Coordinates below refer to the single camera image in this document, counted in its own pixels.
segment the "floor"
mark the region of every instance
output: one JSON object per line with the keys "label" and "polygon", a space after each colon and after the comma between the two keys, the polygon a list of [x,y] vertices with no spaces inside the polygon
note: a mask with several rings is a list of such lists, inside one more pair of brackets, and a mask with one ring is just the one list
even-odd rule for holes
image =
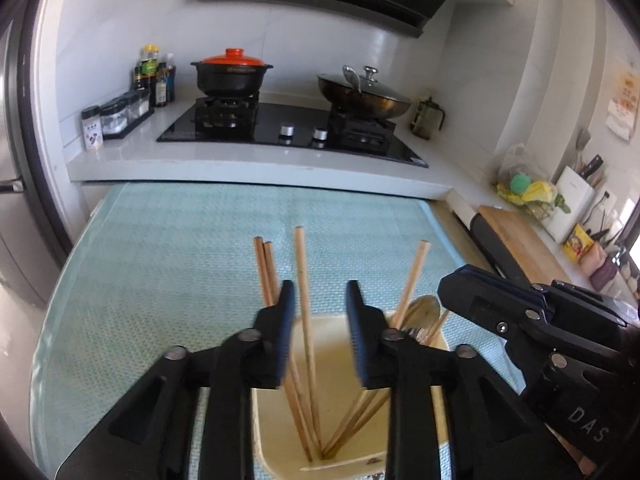
{"label": "floor", "polygon": [[31,360],[45,311],[0,286],[0,413],[32,456],[29,430]]}

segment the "stove knob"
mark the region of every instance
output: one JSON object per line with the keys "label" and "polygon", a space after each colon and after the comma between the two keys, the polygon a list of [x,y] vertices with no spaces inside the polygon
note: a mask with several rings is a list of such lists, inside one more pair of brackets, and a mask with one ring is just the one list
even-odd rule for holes
{"label": "stove knob", "polygon": [[293,124],[281,124],[280,135],[282,137],[293,137]]}
{"label": "stove knob", "polygon": [[326,128],[316,128],[314,130],[314,139],[315,140],[326,140],[328,135],[329,135],[329,133],[327,132]]}

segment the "white lettering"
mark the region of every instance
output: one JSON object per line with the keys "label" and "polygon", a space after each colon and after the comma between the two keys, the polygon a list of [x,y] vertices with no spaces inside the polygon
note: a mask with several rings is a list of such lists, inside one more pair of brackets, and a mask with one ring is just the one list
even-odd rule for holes
{"label": "white lettering", "polygon": [[584,417],[584,410],[580,406],[578,406],[575,409],[575,411],[571,415],[569,415],[569,421],[578,422],[583,417]]}
{"label": "white lettering", "polygon": [[596,425],[596,419],[594,418],[591,422],[587,422],[584,426],[582,426],[581,430],[587,430],[587,434],[591,433],[591,430]]}
{"label": "white lettering", "polygon": [[602,442],[602,439],[604,438],[604,433],[609,433],[609,428],[602,428],[598,436],[594,436],[593,439],[596,442]]}

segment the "paper on wall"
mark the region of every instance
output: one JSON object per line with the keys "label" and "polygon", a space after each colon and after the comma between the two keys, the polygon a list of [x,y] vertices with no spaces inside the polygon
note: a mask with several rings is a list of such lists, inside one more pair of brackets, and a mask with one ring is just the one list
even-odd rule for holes
{"label": "paper on wall", "polygon": [[625,140],[631,140],[636,129],[639,100],[640,76],[629,68],[620,69],[605,121],[609,130]]}

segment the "black glass cooktop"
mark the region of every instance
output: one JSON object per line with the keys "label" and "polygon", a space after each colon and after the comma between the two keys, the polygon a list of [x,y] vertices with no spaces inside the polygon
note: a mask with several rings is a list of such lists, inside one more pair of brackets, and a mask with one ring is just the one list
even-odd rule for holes
{"label": "black glass cooktop", "polygon": [[[392,123],[345,120],[340,114],[290,105],[260,103],[254,113],[244,108],[233,114],[209,113],[203,104],[191,107],[169,126],[158,142],[239,142],[292,146],[351,153],[428,168],[416,153],[393,134]],[[292,135],[283,136],[284,130]],[[327,130],[325,140],[314,139],[316,128]]]}

